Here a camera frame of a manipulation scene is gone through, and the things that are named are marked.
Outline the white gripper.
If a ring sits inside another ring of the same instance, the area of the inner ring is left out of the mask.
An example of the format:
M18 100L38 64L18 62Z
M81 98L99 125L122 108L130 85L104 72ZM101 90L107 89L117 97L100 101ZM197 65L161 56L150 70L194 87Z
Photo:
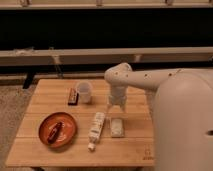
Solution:
M119 105L122 112L126 112L126 87L111 86L106 107L106 114L110 112L114 105Z

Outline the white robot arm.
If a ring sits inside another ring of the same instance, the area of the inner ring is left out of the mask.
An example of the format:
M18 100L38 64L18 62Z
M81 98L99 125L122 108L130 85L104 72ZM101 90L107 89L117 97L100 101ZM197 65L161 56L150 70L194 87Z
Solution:
M213 69L134 71L121 63L104 74L109 106L129 86L153 90L155 171L213 171Z

